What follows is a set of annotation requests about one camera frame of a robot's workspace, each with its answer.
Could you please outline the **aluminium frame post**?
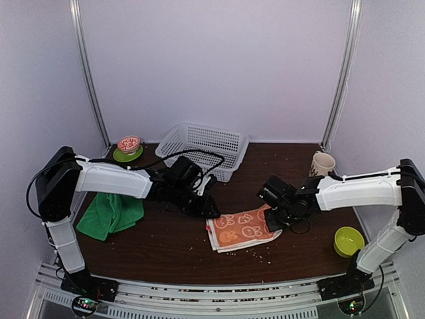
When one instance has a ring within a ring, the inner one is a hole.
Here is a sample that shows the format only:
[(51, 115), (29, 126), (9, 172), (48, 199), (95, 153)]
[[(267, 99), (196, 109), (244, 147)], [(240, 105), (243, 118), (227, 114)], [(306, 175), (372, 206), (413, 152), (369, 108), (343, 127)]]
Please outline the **aluminium frame post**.
[(90, 103), (90, 107), (92, 109), (94, 120), (98, 131), (100, 133), (102, 142), (106, 148), (111, 146), (111, 141), (109, 135), (107, 133), (106, 124), (104, 121), (104, 117), (102, 115), (102, 111), (100, 109), (98, 96), (94, 84), (94, 79), (92, 76), (92, 70), (90, 68), (90, 61), (88, 56), (88, 51), (86, 47), (86, 41), (84, 36), (84, 27), (82, 23), (82, 16), (80, 10), (80, 2), (78, 0), (70, 0), (70, 15), (72, 19), (72, 24), (74, 27), (74, 32), (76, 35), (76, 43), (78, 47), (78, 52), (80, 56), (80, 62), (82, 65), (82, 72), (84, 77), (84, 83), (86, 85), (86, 91), (88, 94), (88, 99)]
[(329, 113), (327, 125), (325, 127), (325, 132), (321, 142), (321, 147), (326, 151), (331, 149), (331, 143), (335, 137), (339, 119), (341, 117), (343, 103), (347, 93), (349, 74), (353, 65), (354, 55), (359, 38), (362, 9), (363, 1), (354, 0), (351, 2), (351, 11), (341, 68), (333, 97), (333, 102), (331, 105), (331, 111)]

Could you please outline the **red patterned ceramic bowl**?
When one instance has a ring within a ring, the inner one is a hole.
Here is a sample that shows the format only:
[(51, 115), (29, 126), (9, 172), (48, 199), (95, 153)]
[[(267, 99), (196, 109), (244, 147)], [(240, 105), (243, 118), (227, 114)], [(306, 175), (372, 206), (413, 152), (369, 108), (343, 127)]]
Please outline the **red patterned ceramic bowl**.
[(118, 142), (118, 149), (126, 154), (131, 155), (139, 149), (141, 139), (139, 136), (126, 136)]

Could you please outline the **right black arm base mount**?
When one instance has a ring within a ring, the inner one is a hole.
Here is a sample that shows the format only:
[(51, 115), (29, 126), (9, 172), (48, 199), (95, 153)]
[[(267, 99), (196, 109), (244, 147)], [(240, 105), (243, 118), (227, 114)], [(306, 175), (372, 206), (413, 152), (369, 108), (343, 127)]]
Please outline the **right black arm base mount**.
[(317, 287), (322, 301), (360, 294), (375, 287), (372, 274), (350, 268), (345, 274), (321, 279)]

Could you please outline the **cream patterned ceramic mug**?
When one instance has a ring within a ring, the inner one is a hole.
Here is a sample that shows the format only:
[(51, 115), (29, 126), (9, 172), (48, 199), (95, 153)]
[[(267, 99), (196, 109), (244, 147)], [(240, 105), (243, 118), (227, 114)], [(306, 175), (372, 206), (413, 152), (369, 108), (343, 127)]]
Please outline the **cream patterned ceramic mug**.
[(335, 166), (336, 161), (331, 155), (316, 151), (312, 157), (309, 176), (328, 176), (335, 169)]

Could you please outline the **front aluminium rail base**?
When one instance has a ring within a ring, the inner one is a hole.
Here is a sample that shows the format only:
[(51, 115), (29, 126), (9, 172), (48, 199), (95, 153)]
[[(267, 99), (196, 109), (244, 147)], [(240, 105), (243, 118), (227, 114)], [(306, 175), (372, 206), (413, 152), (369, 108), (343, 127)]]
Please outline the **front aluminium rail base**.
[(365, 298), (361, 318), (410, 318), (393, 263), (373, 275), (374, 288), (322, 299), (318, 278), (237, 285), (178, 285), (119, 280), (113, 301), (89, 318), (347, 318), (342, 309)]

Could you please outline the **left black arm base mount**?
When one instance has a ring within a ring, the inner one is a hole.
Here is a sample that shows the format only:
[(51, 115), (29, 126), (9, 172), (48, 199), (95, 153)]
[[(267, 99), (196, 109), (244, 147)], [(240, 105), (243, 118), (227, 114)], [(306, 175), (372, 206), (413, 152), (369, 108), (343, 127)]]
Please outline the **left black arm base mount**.
[(87, 268), (78, 272), (64, 272), (62, 290), (88, 297), (92, 300), (113, 302), (119, 287), (116, 280), (92, 276)]

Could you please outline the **right aluminium frame post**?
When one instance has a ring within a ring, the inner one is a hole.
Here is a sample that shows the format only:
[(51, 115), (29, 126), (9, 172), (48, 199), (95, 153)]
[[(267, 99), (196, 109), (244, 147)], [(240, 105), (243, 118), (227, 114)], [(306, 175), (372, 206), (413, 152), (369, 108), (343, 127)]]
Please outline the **right aluminium frame post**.
[(341, 68), (333, 97), (333, 102), (331, 105), (331, 111), (329, 113), (327, 125), (325, 127), (325, 132), (321, 142), (321, 147), (326, 151), (331, 149), (331, 143), (335, 137), (339, 119), (341, 117), (343, 103), (347, 93), (349, 74), (353, 65), (354, 55), (359, 38), (362, 9), (363, 1), (354, 0), (351, 2), (351, 11)]

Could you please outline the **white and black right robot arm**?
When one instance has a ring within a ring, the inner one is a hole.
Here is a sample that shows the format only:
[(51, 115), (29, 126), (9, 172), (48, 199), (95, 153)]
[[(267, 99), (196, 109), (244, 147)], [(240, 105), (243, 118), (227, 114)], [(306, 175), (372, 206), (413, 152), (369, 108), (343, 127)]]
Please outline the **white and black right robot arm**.
[(264, 218), (271, 232), (291, 227), (318, 211), (346, 207), (395, 207), (389, 222), (355, 252), (353, 266), (341, 277), (346, 293), (356, 292), (387, 258), (424, 234), (424, 177), (411, 159), (384, 171), (339, 177), (307, 177), (296, 188), (270, 176), (257, 196), (269, 206)]

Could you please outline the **orange bunny pattern towel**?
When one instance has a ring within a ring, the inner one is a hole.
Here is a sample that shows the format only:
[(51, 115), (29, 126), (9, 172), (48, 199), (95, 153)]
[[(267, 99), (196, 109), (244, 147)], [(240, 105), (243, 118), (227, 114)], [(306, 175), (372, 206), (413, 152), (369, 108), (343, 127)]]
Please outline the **orange bunny pattern towel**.
[(207, 219), (206, 230), (212, 250), (227, 253), (277, 239), (282, 230), (270, 232), (265, 222), (264, 213), (269, 208), (268, 205), (263, 205), (250, 211)]

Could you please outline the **lime green bowl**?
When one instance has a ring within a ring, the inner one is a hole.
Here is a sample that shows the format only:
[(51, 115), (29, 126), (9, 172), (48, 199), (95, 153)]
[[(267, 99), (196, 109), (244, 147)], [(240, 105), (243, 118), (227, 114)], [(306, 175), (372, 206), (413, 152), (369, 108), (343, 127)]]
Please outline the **lime green bowl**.
[(355, 228), (341, 227), (335, 233), (333, 248), (340, 257), (350, 258), (364, 246), (365, 240)]

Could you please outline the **green saucer plate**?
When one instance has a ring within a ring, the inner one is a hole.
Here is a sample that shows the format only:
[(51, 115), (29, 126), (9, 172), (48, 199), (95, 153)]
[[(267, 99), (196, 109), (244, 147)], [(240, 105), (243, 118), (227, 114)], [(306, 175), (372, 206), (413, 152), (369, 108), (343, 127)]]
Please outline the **green saucer plate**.
[(123, 153), (119, 148), (113, 152), (113, 158), (120, 163), (129, 163), (139, 158), (143, 153), (143, 146), (139, 145), (138, 149), (132, 154)]

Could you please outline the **left aluminium frame post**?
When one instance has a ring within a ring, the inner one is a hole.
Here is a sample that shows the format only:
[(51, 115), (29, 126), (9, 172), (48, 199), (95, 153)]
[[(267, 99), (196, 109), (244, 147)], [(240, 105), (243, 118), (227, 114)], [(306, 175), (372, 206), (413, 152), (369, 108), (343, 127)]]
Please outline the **left aluminium frame post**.
[(104, 117), (102, 115), (102, 111), (100, 109), (98, 96), (94, 84), (94, 79), (92, 76), (92, 70), (90, 68), (90, 61), (88, 56), (88, 51), (86, 47), (86, 41), (84, 36), (84, 27), (82, 23), (82, 16), (80, 10), (80, 2), (78, 0), (70, 0), (70, 15), (72, 19), (72, 24), (74, 27), (74, 32), (76, 35), (76, 43), (78, 47), (78, 52), (80, 56), (80, 62), (82, 65), (82, 72), (84, 77), (84, 83), (86, 85), (86, 91), (88, 94), (88, 99), (90, 103), (90, 107), (92, 109), (94, 120), (98, 131), (100, 133), (102, 142), (106, 148), (111, 146), (111, 141), (109, 135), (107, 133), (106, 124), (104, 121)]

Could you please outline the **white plastic mesh basket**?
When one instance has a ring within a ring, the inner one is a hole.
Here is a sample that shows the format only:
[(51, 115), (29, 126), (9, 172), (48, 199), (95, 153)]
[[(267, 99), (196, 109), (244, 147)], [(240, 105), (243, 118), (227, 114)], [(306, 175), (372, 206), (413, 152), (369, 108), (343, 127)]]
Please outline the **white plastic mesh basket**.
[(230, 181), (248, 148), (249, 137), (220, 128), (199, 124), (178, 124), (164, 137), (155, 150), (167, 167), (177, 160), (168, 156), (188, 151), (185, 156), (213, 174), (220, 182)]

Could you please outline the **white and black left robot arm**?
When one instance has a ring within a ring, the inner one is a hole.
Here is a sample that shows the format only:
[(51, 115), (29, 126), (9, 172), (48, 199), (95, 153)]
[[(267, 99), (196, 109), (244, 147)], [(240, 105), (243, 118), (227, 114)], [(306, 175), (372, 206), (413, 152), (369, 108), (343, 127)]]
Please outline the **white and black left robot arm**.
[(153, 164), (131, 166), (106, 158), (86, 158), (63, 146), (35, 174), (28, 188), (36, 189), (38, 207), (28, 209), (44, 224), (65, 278), (81, 295), (91, 294), (98, 283), (86, 266), (70, 220), (74, 194), (88, 191), (166, 202), (188, 216), (216, 219), (220, 211), (207, 192), (216, 177), (189, 159), (189, 153), (176, 152), (171, 167), (154, 169)]

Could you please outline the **green microfiber towel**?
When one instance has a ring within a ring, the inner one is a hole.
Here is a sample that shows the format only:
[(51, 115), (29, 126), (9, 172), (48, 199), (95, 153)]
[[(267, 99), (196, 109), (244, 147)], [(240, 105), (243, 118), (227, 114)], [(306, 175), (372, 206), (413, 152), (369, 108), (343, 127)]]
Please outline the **green microfiber towel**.
[(143, 217), (142, 199), (127, 195), (97, 193), (76, 229), (83, 235), (105, 241), (109, 234), (134, 227)]

